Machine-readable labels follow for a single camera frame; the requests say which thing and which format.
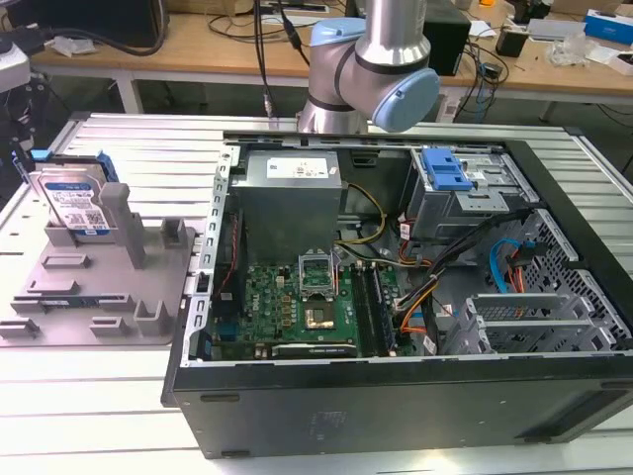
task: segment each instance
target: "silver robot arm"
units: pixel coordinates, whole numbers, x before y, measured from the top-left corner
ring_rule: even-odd
[[[402,132],[420,121],[439,94],[439,77],[428,68],[425,13],[425,0],[368,0],[366,21],[316,24],[299,131],[361,134],[371,119]]]

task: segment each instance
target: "red wire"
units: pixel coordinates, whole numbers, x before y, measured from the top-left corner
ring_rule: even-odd
[[[233,253],[230,259],[230,269],[228,270],[228,273],[226,274],[225,280],[223,280],[222,285],[218,288],[218,290],[214,294],[214,299],[217,298],[220,295],[220,293],[224,290],[226,283],[228,282],[231,275],[235,271],[235,264],[237,262],[237,216],[232,215],[232,219],[233,219],[233,234],[232,234],[231,240],[232,240],[232,246],[233,246]]]

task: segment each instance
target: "aluminum extrusion table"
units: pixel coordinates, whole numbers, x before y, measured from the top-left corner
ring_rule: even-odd
[[[293,128],[291,120],[94,114],[70,122],[51,149],[106,151],[130,185],[131,209],[146,224],[182,216],[199,232],[223,131]],[[424,124],[409,132],[527,141],[633,275],[633,190],[587,139],[559,128]],[[45,245],[45,219],[44,204],[25,186],[0,213],[0,318],[12,315],[8,303]],[[189,278],[185,294],[192,285]],[[168,357],[166,346],[1,350],[0,472],[633,473],[633,409],[563,445],[211,462],[180,412],[160,405]]]

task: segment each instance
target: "white paper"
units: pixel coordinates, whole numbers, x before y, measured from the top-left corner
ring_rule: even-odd
[[[586,58],[602,64],[609,64],[609,62],[621,52],[622,51],[613,49],[612,47],[597,46],[587,53]]]
[[[491,26],[484,20],[471,20],[471,31],[469,32],[471,37],[495,37],[497,33],[491,28]]]

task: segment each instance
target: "black cable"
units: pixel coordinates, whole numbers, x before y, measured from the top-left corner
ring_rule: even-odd
[[[301,57],[303,58],[304,63],[305,63],[307,66],[310,66],[310,60],[306,57],[306,54],[304,53],[304,51],[303,51],[301,48],[299,48],[299,49],[298,49],[298,52],[299,52],[299,54],[301,55]]]
[[[412,305],[417,296],[422,295],[423,292],[428,290],[430,286],[437,281],[437,276],[446,270],[446,266],[480,242],[482,235],[503,223],[524,220],[531,215],[534,210],[535,208],[521,208],[512,213],[492,216],[480,222],[474,228],[471,228],[463,236],[455,239],[453,243],[447,245],[439,255],[433,259],[433,263],[426,270],[423,283],[403,296],[401,305],[406,305],[406,303],[409,302],[409,305]]]
[[[239,14],[237,14],[235,16],[236,17],[241,17],[241,16],[244,16],[244,15],[253,15],[254,16],[254,13],[255,12],[254,12],[254,8],[253,8],[253,9],[247,11],[247,12],[239,13]],[[217,21],[225,19],[225,18],[229,18],[229,16],[227,16],[227,15],[217,15],[216,18],[214,18],[213,20],[210,20],[209,22],[207,22],[207,27],[209,28],[209,30],[212,33],[215,33],[216,35],[220,35],[220,36],[225,37],[225,38],[229,38],[230,40],[235,40],[237,42],[249,42],[250,43],[250,41],[254,41],[257,38],[255,35],[234,35],[233,33],[228,33],[228,32],[223,32],[222,30],[218,30],[214,26],[214,24]],[[248,25],[254,25],[254,23],[255,22],[253,20],[252,23],[248,23],[246,25],[237,25],[237,26],[239,26],[239,27],[247,27]],[[282,30],[274,30],[272,32],[263,32],[261,35],[263,37],[272,37],[274,35],[279,35],[280,33],[285,33],[285,31],[283,29]]]
[[[633,116],[633,112],[622,112],[622,111],[618,111],[616,109],[613,109],[612,107],[607,106],[606,104],[600,104],[600,106],[602,106],[604,109],[607,109],[615,114],[618,114],[620,116]]]
[[[308,66],[310,66],[310,62],[308,61],[308,58],[306,57],[306,55],[304,54],[304,51],[301,48],[302,46],[301,38],[299,37],[299,34],[297,33],[297,29],[295,28],[293,23],[286,16],[286,12],[284,12],[284,5],[281,3],[281,0],[277,0],[277,6],[279,7],[279,14],[281,15],[281,21],[282,21],[282,24],[284,25],[284,31],[286,32],[286,35],[288,36],[288,41],[290,42],[292,47],[296,49],[297,52],[301,55],[301,58],[304,60],[304,62]]]
[[[495,103],[497,97],[497,89],[498,87],[505,83],[505,81],[507,80],[507,78],[509,77],[509,67],[507,65],[507,63],[500,58],[497,54],[493,53],[492,51],[481,47],[478,44],[472,43],[470,42],[470,40],[467,41],[467,49],[464,49],[464,54],[469,56],[473,62],[475,63],[475,69],[476,69],[476,73],[475,73],[475,80],[473,81],[473,85],[471,86],[466,98],[464,99],[464,101],[462,102],[462,104],[460,104],[459,109],[457,110],[457,113],[455,115],[455,118],[457,119],[459,117],[459,115],[462,112],[467,112],[469,114],[481,114],[481,120],[485,119],[488,111],[491,109],[491,107],[493,106],[493,104]],[[487,54],[489,54],[490,56],[492,56],[493,58],[497,59],[501,65],[502,68],[504,69],[505,74],[501,74],[500,77],[496,78],[496,79],[492,79],[489,77],[486,77],[486,75],[482,72],[483,70],[483,63],[481,60],[481,51],[486,52]],[[491,86],[491,95],[489,98],[481,100],[479,99],[483,93],[484,90],[484,84],[488,84]],[[478,101],[477,104],[478,105],[486,105],[485,109],[483,111],[471,111],[469,109],[466,109],[466,105],[468,103],[468,101],[471,99],[471,97],[473,96],[473,92],[475,92],[475,89],[478,89],[478,93],[477,93],[477,97],[478,97]]]
[[[358,235],[359,239],[364,239],[365,238],[363,236],[363,232],[360,229],[356,230],[356,234]],[[371,250],[372,254],[374,254],[375,257],[378,257],[378,258],[382,258],[383,257],[381,255],[381,253],[378,251],[378,249],[376,247],[374,247],[370,242],[364,242],[363,245],[365,245],[369,250]]]
[[[617,125],[625,127],[627,129],[633,129],[633,125],[624,124],[623,122],[620,122],[619,120],[611,116],[608,112],[606,112],[605,109],[602,109],[603,106],[601,104],[596,104],[596,106],[602,112],[602,114],[604,114],[606,117],[608,117],[611,121],[613,121]]]
[[[275,116],[275,101],[273,99],[270,86],[268,85],[268,78],[266,77],[266,55],[264,50],[264,41],[262,33],[262,20],[261,20],[261,0],[254,0],[253,3],[253,16],[255,19],[255,52],[257,54],[257,63],[259,65],[259,73],[261,80],[264,83],[264,109],[266,115],[270,117]]]
[[[160,11],[160,31],[158,32],[158,39],[156,40],[156,44],[148,49],[134,49],[131,47],[127,47],[115,40],[111,40],[109,38],[102,37],[101,35],[98,35],[96,33],[87,32],[85,30],[79,30],[76,28],[50,29],[50,33],[52,37],[75,37],[92,40],[103,45],[108,45],[109,47],[118,49],[119,51],[131,54],[133,56],[151,56],[162,48],[165,43],[165,39],[167,38],[167,23],[169,22],[169,17],[167,14],[166,2],[167,0],[158,0],[158,8]]]
[[[626,173],[626,170],[629,169],[629,166],[631,166],[631,163],[633,163],[633,155],[631,155],[631,157],[626,161],[626,163],[622,167],[622,171],[620,171],[620,173],[622,173],[622,174]]]

